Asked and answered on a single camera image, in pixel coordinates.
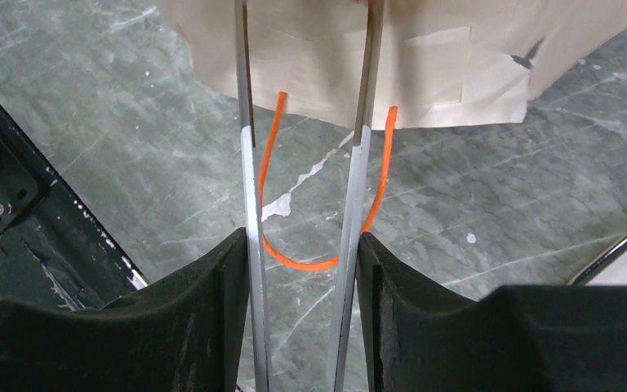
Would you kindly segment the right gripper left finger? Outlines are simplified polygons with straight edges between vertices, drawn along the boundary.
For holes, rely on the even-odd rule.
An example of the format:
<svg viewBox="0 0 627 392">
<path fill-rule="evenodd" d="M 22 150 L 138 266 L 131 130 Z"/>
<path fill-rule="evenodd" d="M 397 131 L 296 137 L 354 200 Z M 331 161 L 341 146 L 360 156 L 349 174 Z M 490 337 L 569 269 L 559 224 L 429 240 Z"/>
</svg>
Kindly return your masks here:
<svg viewBox="0 0 627 392">
<path fill-rule="evenodd" d="M 0 297 L 0 391 L 233 391 L 247 234 L 100 310 Z"/>
</svg>

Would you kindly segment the paper bag with orange handles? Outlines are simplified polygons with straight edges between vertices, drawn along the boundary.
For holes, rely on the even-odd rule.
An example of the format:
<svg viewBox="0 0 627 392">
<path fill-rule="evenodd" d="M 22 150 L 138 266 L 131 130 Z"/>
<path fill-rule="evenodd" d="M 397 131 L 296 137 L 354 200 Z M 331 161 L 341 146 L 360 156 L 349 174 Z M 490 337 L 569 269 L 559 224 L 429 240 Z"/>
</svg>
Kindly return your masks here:
<svg viewBox="0 0 627 392">
<path fill-rule="evenodd" d="M 198 80 L 238 100 L 233 4 L 160 1 Z M 370 1 L 244 1 L 253 117 L 354 130 Z M 627 1 L 382 1 L 371 129 L 520 123 L 530 100 L 627 28 Z"/>
</svg>

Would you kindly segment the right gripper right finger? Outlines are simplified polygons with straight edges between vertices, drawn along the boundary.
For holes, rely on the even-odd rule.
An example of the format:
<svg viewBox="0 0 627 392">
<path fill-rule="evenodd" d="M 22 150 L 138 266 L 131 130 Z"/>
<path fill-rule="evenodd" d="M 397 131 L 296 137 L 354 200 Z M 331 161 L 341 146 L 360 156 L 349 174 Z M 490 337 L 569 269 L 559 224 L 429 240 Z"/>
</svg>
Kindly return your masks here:
<svg viewBox="0 0 627 392">
<path fill-rule="evenodd" d="M 373 391 L 627 391 L 627 287 L 507 285 L 473 301 L 365 233 L 357 289 Z"/>
</svg>

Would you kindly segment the metal serving tongs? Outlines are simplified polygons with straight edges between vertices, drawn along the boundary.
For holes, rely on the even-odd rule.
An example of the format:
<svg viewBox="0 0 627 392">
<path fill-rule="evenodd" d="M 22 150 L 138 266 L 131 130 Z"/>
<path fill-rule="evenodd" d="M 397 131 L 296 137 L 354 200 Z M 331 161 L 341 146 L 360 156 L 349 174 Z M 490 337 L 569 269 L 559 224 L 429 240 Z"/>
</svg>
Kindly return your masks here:
<svg viewBox="0 0 627 392">
<path fill-rule="evenodd" d="M 326 380 L 329 391 L 342 391 L 344 389 L 384 11 L 384 2 L 370 1 L 368 3 L 367 35 L 363 52 L 361 86 L 354 124 L 353 148 L 345 199 L 339 262 L 336 271 L 334 312 L 327 355 Z M 236 1 L 233 4 L 233 31 L 241 122 L 242 178 L 256 390 L 268 391 L 272 365 L 271 344 L 264 265 L 264 235 L 261 224 L 259 187 L 256 179 L 256 140 L 248 51 L 247 4 L 244 1 Z"/>
</svg>

